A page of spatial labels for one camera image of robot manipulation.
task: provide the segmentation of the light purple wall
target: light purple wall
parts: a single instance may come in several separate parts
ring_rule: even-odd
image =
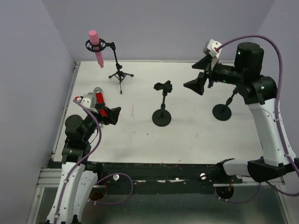
[[[258,34],[272,39],[281,51],[283,58],[283,82],[280,98],[280,108],[289,141],[297,156],[299,156],[299,69],[298,52],[296,50],[299,38],[299,1],[275,0]],[[272,48],[265,41],[255,40],[265,50],[263,75],[272,76],[278,80],[278,59]],[[299,192],[299,178],[295,173],[286,177],[289,192]],[[299,198],[289,198],[299,220]]]
[[[40,0],[0,3],[0,224],[24,224],[73,70]]]
[[[198,60],[211,38],[255,34],[274,0],[42,0],[76,61],[95,60],[88,31],[115,42],[119,59]],[[221,60],[233,60],[228,46]],[[110,49],[104,59],[113,59]]]

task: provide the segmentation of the stand pole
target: stand pole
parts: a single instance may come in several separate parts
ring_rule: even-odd
[[[226,104],[224,105],[223,109],[221,110],[222,112],[224,112],[226,110],[226,108],[228,108],[228,105],[230,105],[233,101],[234,96],[238,93],[238,87],[235,87],[233,90],[233,94],[231,95],[231,97],[229,97],[226,101]]]
[[[167,93],[166,94],[163,93],[163,102],[161,104],[161,118],[164,117],[164,111],[165,111],[165,108],[166,108],[166,105],[165,105],[166,96],[167,96]]]
[[[113,54],[114,54],[114,58],[115,58],[115,62],[116,62],[116,69],[119,73],[121,73],[121,68],[122,66],[120,64],[118,64],[118,60],[117,60],[117,56],[116,56],[116,47],[115,47],[115,44],[114,42],[111,43],[111,47],[110,47],[112,50],[113,50]]]

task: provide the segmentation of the white table surface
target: white table surface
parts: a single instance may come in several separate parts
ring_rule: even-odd
[[[108,76],[116,72],[115,62],[105,62],[103,69],[96,62],[82,62],[71,98],[103,89],[109,108],[121,107],[118,123],[102,128],[102,141],[89,157],[97,162],[138,163],[217,163],[227,158],[257,159],[262,148],[252,115],[243,98],[236,95],[230,108],[232,117],[219,121],[212,115],[216,104],[225,103],[234,86],[215,83],[200,96],[183,87],[197,77],[199,70],[192,63],[120,62],[123,71],[134,74],[122,82]],[[162,91],[153,86],[171,80],[173,91],[166,97],[171,123],[157,127],[151,117],[162,103]],[[66,118],[72,114],[85,117],[84,111],[72,101]],[[55,161],[61,161],[66,135],[63,126]]]

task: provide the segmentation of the microphone stand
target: microphone stand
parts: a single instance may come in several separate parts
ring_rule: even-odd
[[[232,116],[232,111],[228,106],[232,103],[233,98],[237,93],[238,93],[238,87],[235,87],[233,90],[233,94],[231,95],[231,97],[227,99],[225,105],[217,104],[216,106],[214,106],[212,113],[216,119],[221,121],[226,121],[230,119],[230,117]]]
[[[120,90],[121,90],[121,83],[122,81],[125,79],[126,76],[131,76],[133,77],[134,75],[133,74],[128,74],[128,73],[125,73],[123,71],[121,71],[122,69],[122,66],[118,63],[118,60],[117,60],[117,56],[116,56],[116,52],[115,52],[115,44],[114,42],[111,42],[111,43],[107,43],[106,41],[104,41],[103,39],[100,39],[100,42],[99,44],[97,45],[93,45],[90,43],[90,40],[86,41],[85,43],[85,47],[87,50],[91,51],[91,52],[101,52],[103,51],[106,47],[110,47],[111,50],[113,51],[113,54],[114,54],[114,58],[115,58],[115,62],[116,62],[116,69],[117,71],[113,74],[113,75],[110,75],[108,76],[109,78],[112,78],[112,77],[116,77],[119,82],[120,82]]]

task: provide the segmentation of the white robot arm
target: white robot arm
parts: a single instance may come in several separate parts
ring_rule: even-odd
[[[221,49],[218,50],[218,47],[220,46],[222,44],[218,41],[213,39],[208,41],[203,49],[206,56],[192,66],[192,68],[203,70],[203,72],[199,73],[197,79],[185,83],[184,87],[203,95],[207,79],[209,81],[208,88],[211,88],[214,82],[236,85],[234,90],[236,92],[233,95],[238,92],[243,97],[245,104],[248,105],[263,148],[263,157],[258,160],[233,159],[225,161],[223,168],[226,174],[250,176],[257,182],[263,182],[292,172],[294,168],[289,160],[294,161],[296,166],[299,165],[299,161],[286,136],[280,110],[278,110],[279,119],[276,120],[276,83],[271,77],[260,75],[263,49],[256,43],[240,43],[235,55],[235,66],[229,66],[218,63],[221,53]],[[282,129],[288,155],[285,155],[277,122],[280,123]]]
[[[98,180],[97,170],[86,169],[87,158],[92,153],[88,140],[99,123],[115,125],[121,110],[120,107],[109,109],[99,102],[101,97],[97,96],[98,89],[74,100],[88,110],[89,115],[84,120],[79,115],[71,115],[65,121],[67,139],[62,151],[62,173],[46,224],[81,223],[83,209]]]

